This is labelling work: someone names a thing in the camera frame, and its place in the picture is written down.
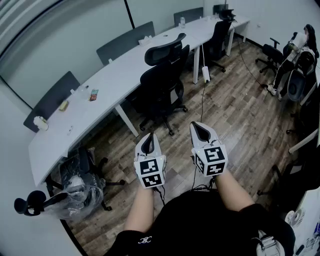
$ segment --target water bottle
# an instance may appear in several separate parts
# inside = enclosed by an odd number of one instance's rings
[[[180,24],[181,24],[181,28],[184,29],[186,27],[186,20],[185,17],[181,17],[180,18]]]
[[[84,85],[80,85],[78,87],[78,89],[76,90],[77,91],[77,95],[80,99],[83,99],[83,100],[89,100],[90,98],[90,92],[87,90],[88,89],[88,85],[87,86],[84,86]]]

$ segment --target person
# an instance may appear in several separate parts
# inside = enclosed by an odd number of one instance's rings
[[[154,191],[139,186],[132,208],[105,256],[257,255],[261,239],[273,236],[286,256],[294,253],[295,235],[271,215],[226,170],[217,190],[189,190],[169,201],[154,221]]]
[[[300,47],[297,47],[296,45],[292,44],[292,41],[296,39],[298,33],[294,33],[293,37],[291,38],[291,41],[288,42],[288,44],[283,49],[283,59],[285,60],[279,67],[277,74],[275,76],[274,84],[270,84],[267,87],[267,90],[273,95],[277,95],[278,87],[281,82],[281,79],[283,75],[287,72],[291,72],[295,68],[295,64],[297,61],[296,56],[299,54],[299,51],[301,47],[305,46],[308,47],[312,52],[313,55],[316,56],[315,61],[317,61],[317,58],[319,57],[319,53],[317,51],[317,42],[316,42],[316,35],[315,35],[315,29],[310,25],[307,24],[304,27],[304,34],[306,36],[306,43],[303,43]],[[278,92],[278,99],[279,101],[282,100],[282,97],[286,95],[287,93],[287,87],[284,86],[283,89]]]

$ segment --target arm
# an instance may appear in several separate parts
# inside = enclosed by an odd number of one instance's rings
[[[154,222],[154,191],[144,189],[142,185],[136,192],[135,199],[126,219],[124,230],[147,232]]]
[[[215,185],[225,207],[229,210],[239,212],[255,203],[228,170],[216,177]]]

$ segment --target white sneaker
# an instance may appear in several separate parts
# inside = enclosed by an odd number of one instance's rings
[[[267,90],[273,95],[275,96],[277,94],[277,89],[274,89],[273,85],[269,85]]]

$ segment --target desk surface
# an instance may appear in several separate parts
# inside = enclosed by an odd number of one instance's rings
[[[66,111],[56,110],[52,114],[48,119],[49,129],[40,130],[28,147],[36,186],[45,180],[70,148],[139,86],[141,75],[151,68],[145,63],[146,51],[151,47],[172,42],[181,32],[179,28],[170,29],[155,36],[151,43],[139,45],[126,52],[84,83],[89,86],[89,92],[92,89],[99,90],[97,100],[88,101],[71,95]],[[201,43],[187,35],[182,44],[190,45],[190,49],[194,49]]]
[[[193,22],[189,22],[185,24],[185,28],[180,28],[184,33],[193,36],[194,38],[201,41],[201,43],[205,43],[210,40],[215,31],[215,25],[217,22],[220,22],[219,18],[201,18],[197,19]],[[235,16],[235,21],[232,22],[229,30],[232,30],[234,27],[237,28],[248,23],[250,20],[245,17]]]

